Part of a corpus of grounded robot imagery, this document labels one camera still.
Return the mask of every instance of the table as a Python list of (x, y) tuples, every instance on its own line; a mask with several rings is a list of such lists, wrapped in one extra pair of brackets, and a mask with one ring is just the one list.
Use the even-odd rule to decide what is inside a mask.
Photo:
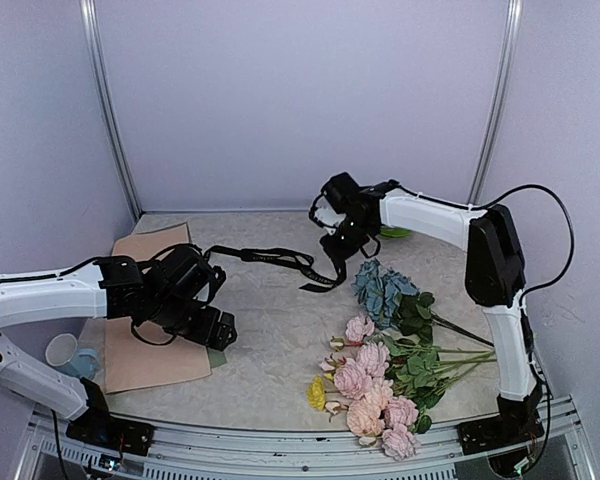
[[(135, 232), (155, 231), (187, 222), (193, 243), (235, 248), (286, 247), (313, 255), (319, 273), (333, 277), (318, 242), (323, 232), (306, 213), (218, 213), (144, 215)], [(484, 338), (489, 327), (464, 290), (465, 254), (424, 235), (382, 239), (380, 262), (410, 276), (436, 296), (433, 309), (442, 317)], [(329, 339), (343, 336), (347, 320), (361, 313), (351, 288), (364, 261), (348, 261), (349, 278), (326, 294), (299, 290), (307, 280), (297, 271), (213, 256), (227, 281), (213, 305), (236, 317), (238, 340), (226, 350), (228, 363), (210, 377), (193, 382), (108, 395), (112, 412), (188, 425), (279, 431), (345, 430), (345, 416), (329, 421), (309, 408), (306, 390), (328, 356)], [(87, 322), (80, 343), (104, 353), (104, 320)], [(445, 348), (482, 349), (474, 341), (434, 327), (434, 342)], [(96, 383), (101, 383), (101, 372)], [(478, 367), (452, 387), (430, 411), (434, 422), (497, 411), (498, 370)]]

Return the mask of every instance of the yellow flower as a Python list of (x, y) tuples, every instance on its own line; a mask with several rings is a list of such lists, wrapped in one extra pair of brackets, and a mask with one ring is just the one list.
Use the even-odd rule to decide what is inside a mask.
[(324, 391), (324, 383), (321, 377), (316, 377), (307, 390), (309, 405), (316, 410), (324, 410), (324, 404), (327, 401), (327, 394)]

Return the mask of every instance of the mug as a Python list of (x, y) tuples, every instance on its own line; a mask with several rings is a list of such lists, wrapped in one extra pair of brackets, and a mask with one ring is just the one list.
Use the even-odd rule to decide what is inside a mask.
[(70, 377), (93, 380), (100, 366), (97, 352), (90, 348), (78, 349), (78, 340), (70, 333), (54, 337), (44, 355), (50, 366)]

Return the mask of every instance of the white wall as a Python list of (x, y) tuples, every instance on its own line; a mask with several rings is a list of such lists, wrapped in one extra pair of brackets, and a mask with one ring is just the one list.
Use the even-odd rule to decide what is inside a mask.
[[(127, 210), (107, 143), (79, 3), (0, 0), (0, 272), (61, 268), (107, 254), (127, 234)], [(80, 321), (5, 330), (42, 358)], [(0, 389), (0, 479), (31, 414)]]
[[(600, 467), (600, 0), (527, 0), (483, 200), (526, 182), (564, 199), (576, 229), (568, 276), (529, 296), (538, 349), (559, 395), (573, 394)], [(512, 206), (530, 284), (567, 255), (559, 210), (541, 194)]]
[(508, 2), (98, 2), (145, 210), (303, 208), (343, 170), (466, 200)]

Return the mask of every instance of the brown paper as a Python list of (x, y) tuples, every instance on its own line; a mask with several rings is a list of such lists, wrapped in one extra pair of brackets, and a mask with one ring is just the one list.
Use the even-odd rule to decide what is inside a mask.
[[(128, 255), (136, 261), (144, 261), (163, 248), (186, 242), (189, 242), (189, 230), (181, 225), (121, 238), (113, 248), (113, 255)], [(177, 338), (171, 345), (154, 347), (134, 338), (130, 328), (129, 317), (106, 322), (106, 393), (187, 382), (211, 374), (207, 349), (202, 345)], [(171, 338), (151, 322), (143, 323), (138, 332), (153, 342)]]

